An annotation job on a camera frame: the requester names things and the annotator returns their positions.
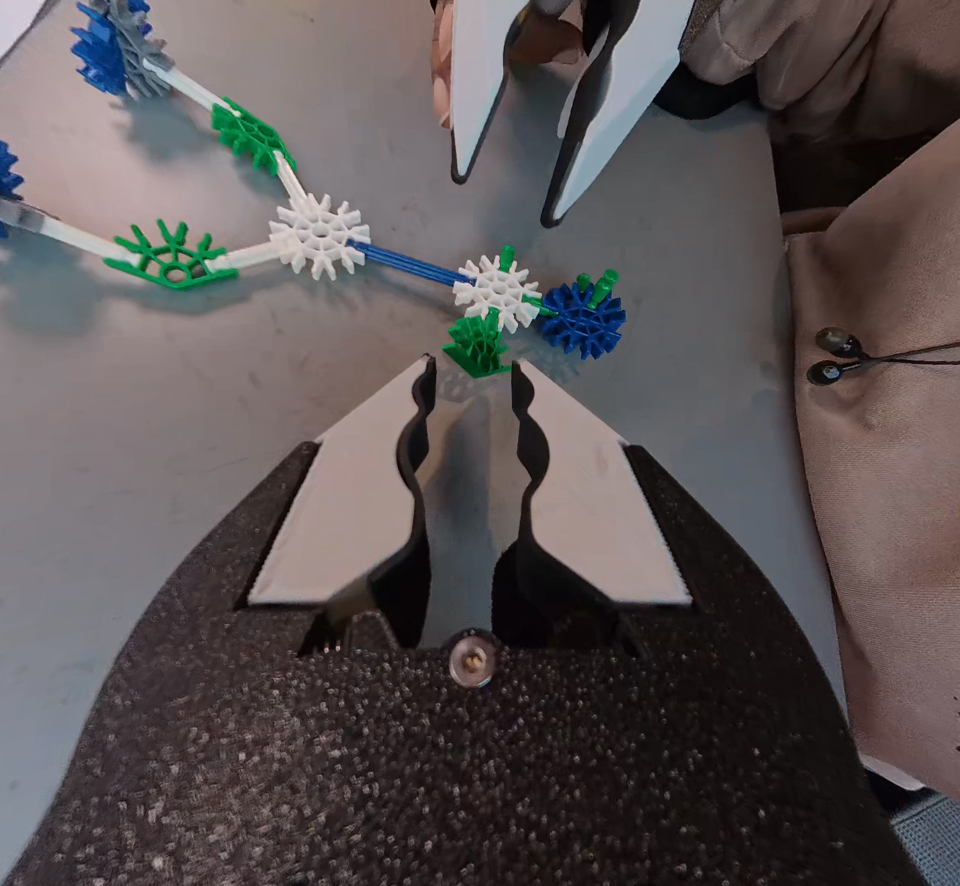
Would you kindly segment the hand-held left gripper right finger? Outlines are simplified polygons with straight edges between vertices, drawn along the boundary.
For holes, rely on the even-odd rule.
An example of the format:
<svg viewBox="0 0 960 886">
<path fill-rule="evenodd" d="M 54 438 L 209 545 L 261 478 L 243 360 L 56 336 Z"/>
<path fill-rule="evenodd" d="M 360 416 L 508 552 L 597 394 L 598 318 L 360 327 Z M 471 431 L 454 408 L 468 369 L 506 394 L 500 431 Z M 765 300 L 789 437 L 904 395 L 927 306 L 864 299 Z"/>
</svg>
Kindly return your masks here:
<svg viewBox="0 0 960 886">
<path fill-rule="evenodd" d="M 494 571 L 492 623 L 531 649 L 642 650 L 630 623 L 691 596 L 618 432 L 529 362 L 514 362 L 518 537 Z"/>
</svg>

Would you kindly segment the person's beige printed hoodie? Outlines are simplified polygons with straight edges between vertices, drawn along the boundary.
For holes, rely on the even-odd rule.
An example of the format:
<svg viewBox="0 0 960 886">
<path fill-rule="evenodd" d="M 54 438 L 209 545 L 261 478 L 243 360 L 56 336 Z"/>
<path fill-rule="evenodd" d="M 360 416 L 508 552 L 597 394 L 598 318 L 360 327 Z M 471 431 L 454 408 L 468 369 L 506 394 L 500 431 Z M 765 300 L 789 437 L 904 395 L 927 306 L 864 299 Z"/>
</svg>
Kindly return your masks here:
<svg viewBox="0 0 960 886">
<path fill-rule="evenodd" d="M 822 328 L 872 354 L 958 340 L 959 124 L 786 244 L 798 433 L 856 745 L 958 799 L 958 366 L 877 364 L 828 388 L 807 371 Z"/>
</svg>

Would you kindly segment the colourful rod connector toy model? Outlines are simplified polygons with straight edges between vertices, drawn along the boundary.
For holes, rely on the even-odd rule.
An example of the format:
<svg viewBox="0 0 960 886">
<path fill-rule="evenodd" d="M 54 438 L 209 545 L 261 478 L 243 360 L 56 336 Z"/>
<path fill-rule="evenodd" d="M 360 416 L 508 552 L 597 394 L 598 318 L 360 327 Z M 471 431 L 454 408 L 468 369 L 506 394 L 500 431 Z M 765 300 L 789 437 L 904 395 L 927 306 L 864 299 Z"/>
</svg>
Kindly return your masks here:
<svg viewBox="0 0 960 886">
<path fill-rule="evenodd" d="M 314 280 L 331 281 L 339 272 L 352 275 L 372 262 L 451 290 L 465 315 L 449 328 L 451 340 L 442 350 L 473 378 L 507 371 L 502 361 L 508 351 L 505 331 L 534 327 L 551 347 L 578 351 L 583 360 L 611 353 L 621 340 L 627 314 L 614 295 L 615 269 L 605 270 L 597 282 L 582 273 L 575 282 L 542 293 L 510 244 L 492 258 L 466 260 L 457 270 L 379 247 L 361 213 L 347 201 L 335 206 L 330 196 L 306 191 L 295 160 L 270 124 L 232 99 L 217 97 L 174 64 L 164 42 L 151 37 L 146 0 L 86 0 L 78 9 L 86 24 L 72 28 L 77 40 L 71 51 L 81 60 L 78 73 L 88 84 L 114 96 L 160 98 L 171 90 L 184 95 L 210 114 L 211 128 L 235 156 L 248 157 L 254 168 L 281 182 L 288 204 L 277 208 L 266 242 L 233 250 L 216 247 L 209 234 L 189 244 L 184 221 L 170 228 L 158 220 L 155 243 L 136 224 L 128 237 L 109 241 L 19 196 L 18 158 L 2 143 L 2 237 L 9 229 L 33 232 L 97 256 L 120 273 L 177 291 L 233 280 L 242 270 L 272 261 L 296 274 L 308 270 Z"/>
</svg>

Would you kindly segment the person's right forearm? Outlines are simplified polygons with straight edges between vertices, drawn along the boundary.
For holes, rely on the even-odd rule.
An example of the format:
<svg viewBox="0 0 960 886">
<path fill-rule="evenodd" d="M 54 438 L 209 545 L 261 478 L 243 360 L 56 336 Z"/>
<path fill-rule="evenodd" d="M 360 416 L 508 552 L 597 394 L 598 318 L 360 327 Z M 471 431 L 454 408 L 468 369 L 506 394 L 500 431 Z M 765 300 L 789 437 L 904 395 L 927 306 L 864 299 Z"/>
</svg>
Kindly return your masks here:
<svg viewBox="0 0 960 886">
<path fill-rule="evenodd" d="M 753 72 L 770 111 L 841 112 L 864 90 L 879 133 L 958 96 L 958 0 L 720 0 L 680 56 L 726 85 Z"/>
</svg>

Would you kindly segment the person's right hand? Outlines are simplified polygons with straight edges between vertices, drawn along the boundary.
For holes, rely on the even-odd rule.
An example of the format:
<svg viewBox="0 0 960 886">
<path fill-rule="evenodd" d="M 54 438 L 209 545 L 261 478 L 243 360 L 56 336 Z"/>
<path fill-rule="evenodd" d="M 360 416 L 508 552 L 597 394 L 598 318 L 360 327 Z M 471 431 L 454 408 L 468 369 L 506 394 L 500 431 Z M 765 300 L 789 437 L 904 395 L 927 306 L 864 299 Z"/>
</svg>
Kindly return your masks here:
<svg viewBox="0 0 960 886">
<path fill-rule="evenodd" d="M 450 82 L 454 0 L 438 0 L 430 56 L 431 96 L 438 124 L 450 129 Z"/>
</svg>

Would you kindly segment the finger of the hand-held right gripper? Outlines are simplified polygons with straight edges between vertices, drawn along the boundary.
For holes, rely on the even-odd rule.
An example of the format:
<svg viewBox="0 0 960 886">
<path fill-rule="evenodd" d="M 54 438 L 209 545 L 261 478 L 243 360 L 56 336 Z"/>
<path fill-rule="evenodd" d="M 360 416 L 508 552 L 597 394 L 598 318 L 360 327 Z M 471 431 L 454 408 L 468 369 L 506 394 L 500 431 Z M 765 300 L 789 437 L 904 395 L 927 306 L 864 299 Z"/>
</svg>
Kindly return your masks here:
<svg viewBox="0 0 960 886">
<path fill-rule="evenodd" d="M 506 83 L 505 50 L 529 0 L 454 0 L 450 128 L 451 176 L 464 184 Z"/>
<path fill-rule="evenodd" d="M 553 228 L 597 179 L 680 60 L 696 0 L 608 0 L 558 122 L 560 146 L 540 221 Z"/>
</svg>

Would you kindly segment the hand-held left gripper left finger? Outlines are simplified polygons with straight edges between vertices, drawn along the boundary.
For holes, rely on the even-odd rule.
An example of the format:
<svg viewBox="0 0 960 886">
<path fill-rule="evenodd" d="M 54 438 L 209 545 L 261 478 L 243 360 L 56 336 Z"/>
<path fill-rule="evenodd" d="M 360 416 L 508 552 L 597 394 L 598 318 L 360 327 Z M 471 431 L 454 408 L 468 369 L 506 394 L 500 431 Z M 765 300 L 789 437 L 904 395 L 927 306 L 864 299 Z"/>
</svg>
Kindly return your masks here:
<svg viewBox="0 0 960 886">
<path fill-rule="evenodd" d="M 246 605 L 322 608 L 341 633 L 378 610 L 400 646 L 419 645 L 431 570 L 416 472 L 436 380 L 436 359 L 421 356 L 318 437 Z"/>
</svg>

